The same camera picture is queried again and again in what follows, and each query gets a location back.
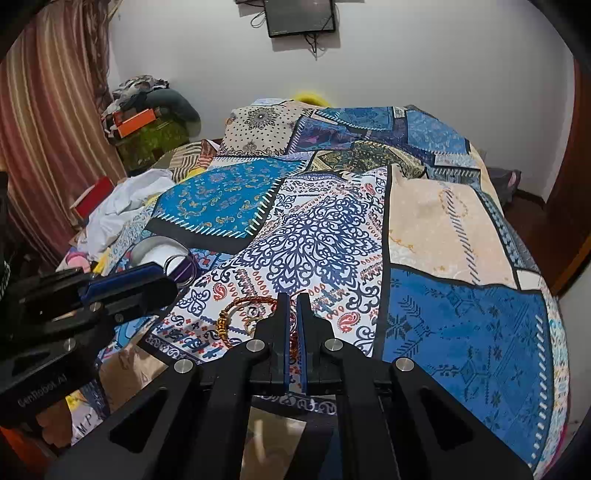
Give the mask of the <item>red gold bangle bundle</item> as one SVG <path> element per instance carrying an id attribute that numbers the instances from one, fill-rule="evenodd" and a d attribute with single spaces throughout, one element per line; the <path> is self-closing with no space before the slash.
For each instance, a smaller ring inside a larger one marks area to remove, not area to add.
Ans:
<path id="1" fill-rule="evenodd" d="M 266 307 L 270 308 L 270 313 L 276 311 L 279 300 L 270 296 L 250 295 L 236 298 L 221 309 L 215 321 L 215 330 L 222 344 L 231 349 L 233 344 L 229 338 L 229 331 L 232 322 L 232 315 L 240 311 L 243 313 L 242 325 L 249 336 L 256 331 L 256 324 L 263 320 L 263 313 L 266 313 Z"/>

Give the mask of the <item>white jewelry box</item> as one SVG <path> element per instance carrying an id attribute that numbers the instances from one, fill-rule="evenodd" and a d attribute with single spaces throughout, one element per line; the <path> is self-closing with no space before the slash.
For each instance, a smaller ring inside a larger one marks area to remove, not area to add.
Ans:
<path id="1" fill-rule="evenodd" d="M 131 267 L 149 263 L 159 265 L 178 287 L 190 285 L 200 273 L 197 260 L 190 251 L 176 240 L 164 236 L 143 239 L 131 249 Z"/>

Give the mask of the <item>red book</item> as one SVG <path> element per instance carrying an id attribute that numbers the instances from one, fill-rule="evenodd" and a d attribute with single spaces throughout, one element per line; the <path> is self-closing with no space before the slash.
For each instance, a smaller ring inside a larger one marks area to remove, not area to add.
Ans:
<path id="1" fill-rule="evenodd" d="M 111 194 L 114 184 L 104 176 L 87 188 L 70 206 L 78 220 L 87 219 L 90 214 Z"/>

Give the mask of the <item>white crumpled cloth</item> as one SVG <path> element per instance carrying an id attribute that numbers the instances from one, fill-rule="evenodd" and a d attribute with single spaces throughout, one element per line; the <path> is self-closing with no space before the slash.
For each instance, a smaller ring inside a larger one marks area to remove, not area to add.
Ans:
<path id="1" fill-rule="evenodd" d="M 77 249 L 97 260 L 118 238 L 125 224 L 140 213 L 146 200 L 174 185 L 167 169 L 150 169 L 124 180 L 90 214 L 77 240 Z"/>

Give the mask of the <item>green patterned bag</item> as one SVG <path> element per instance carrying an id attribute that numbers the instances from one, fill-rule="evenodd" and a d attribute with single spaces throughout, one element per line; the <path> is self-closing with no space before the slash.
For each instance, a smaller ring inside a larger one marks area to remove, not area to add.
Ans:
<path id="1" fill-rule="evenodd" d="M 127 174 L 142 172 L 165 153 L 188 142 L 185 125 L 172 117 L 157 118 L 115 143 Z"/>

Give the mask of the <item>striped red curtain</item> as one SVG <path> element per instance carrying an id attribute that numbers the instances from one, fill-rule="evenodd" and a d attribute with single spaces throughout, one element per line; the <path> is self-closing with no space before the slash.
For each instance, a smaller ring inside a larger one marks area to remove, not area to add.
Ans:
<path id="1" fill-rule="evenodd" d="M 1 168 L 9 217 L 50 267 L 75 235 L 71 204 L 103 177 L 126 173 L 105 137 L 108 4 L 52 1 L 1 62 Z"/>

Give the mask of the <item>striped brown cloth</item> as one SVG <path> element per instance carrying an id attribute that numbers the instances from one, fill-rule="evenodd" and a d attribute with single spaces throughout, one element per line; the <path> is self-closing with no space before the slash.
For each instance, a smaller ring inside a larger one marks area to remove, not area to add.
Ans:
<path id="1" fill-rule="evenodd" d="M 204 171 L 211 165 L 219 146 L 207 139 L 191 142 L 164 153 L 152 166 L 152 169 L 164 169 L 171 172 L 172 181 L 177 184 L 187 178 L 191 171 Z"/>

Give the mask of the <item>orange box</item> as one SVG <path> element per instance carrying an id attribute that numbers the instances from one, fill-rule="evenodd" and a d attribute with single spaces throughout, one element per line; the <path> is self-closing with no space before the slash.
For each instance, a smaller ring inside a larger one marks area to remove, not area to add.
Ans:
<path id="1" fill-rule="evenodd" d="M 117 125 L 117 132 L 120 138 L 125 138 L 146 125 L 154 122 L 156 115 L 153 109 L 145 109 L 134 116 L 120 122 Z"/>

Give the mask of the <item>pile of dark clothes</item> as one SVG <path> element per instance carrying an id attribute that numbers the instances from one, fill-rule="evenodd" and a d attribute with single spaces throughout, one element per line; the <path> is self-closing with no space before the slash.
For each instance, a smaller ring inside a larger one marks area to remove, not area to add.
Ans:
<path id="1" fill-rule="evenodd" d="M 113 101 L 101 114 L 101 125 L 107 139 L 114 139 L 115 115 L 135 110 L 166 109 L 183 122 L 196 123 L 200 116 L 195 108 L 169 82 L 151 75 L 140 75 L 122 82 L 111 92 Z"/>

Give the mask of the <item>patchwork blue bedspread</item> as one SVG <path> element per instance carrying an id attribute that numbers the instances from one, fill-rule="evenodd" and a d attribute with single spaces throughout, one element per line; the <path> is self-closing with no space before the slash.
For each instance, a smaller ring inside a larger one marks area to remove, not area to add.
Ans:
<path id="1" fill-rule="evenodd" d="M 437 118 L 295 101 L 236 109 L 204 173 L 161 194 L 108 247 L 104 277 L 134 268 L 131 249 L 152 236 L 186 247 L 200 273 L 102 365 L 111 415 L 176 361 L 228 352 L 215 321 L 232 300 L 284 293 L 287 389 L 252 396 L 237 479 L 346 479 L 335 396 L 301 388 L 305 294 L 335 337 L 370 358 L 418 363 L 530 479 L 546 474 L 568 403 L 557 304 L 478 152 Z"/>

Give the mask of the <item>wooden door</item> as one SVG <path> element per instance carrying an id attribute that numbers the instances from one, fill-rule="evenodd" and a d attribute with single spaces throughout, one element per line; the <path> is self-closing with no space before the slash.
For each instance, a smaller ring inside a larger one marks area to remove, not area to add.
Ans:
<path id="1" fill-rule="evenodd" d="M 590 257 L 590 73 L 574 62 L 574 105 L 564 158 L 546 204 L 552 231 L 558 235 L 554 252 L 556 273 L 551 292 L 570 288 Z"/>

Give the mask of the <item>yellow pillow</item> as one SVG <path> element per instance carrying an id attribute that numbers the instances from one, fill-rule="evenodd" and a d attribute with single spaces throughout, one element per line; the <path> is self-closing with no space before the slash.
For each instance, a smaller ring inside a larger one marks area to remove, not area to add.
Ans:
<path id="1" fill-rule="evenodd" d="M 329 103 L 327 99 L 315 92 L 310 91 L 298 92 L 296 95 L 294 95 L 294 100 L 321 108 L 331 107 L 331 103 Z"/>

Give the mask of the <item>wall-mounted black monitor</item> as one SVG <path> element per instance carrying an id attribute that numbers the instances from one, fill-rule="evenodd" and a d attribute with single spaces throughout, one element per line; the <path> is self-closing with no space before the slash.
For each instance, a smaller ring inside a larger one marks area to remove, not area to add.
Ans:
<path id="1" fill-rule="evenodd" d="M 337 29 L 332 0 L 264 0 L 270 38 L 334 33 Z"/>

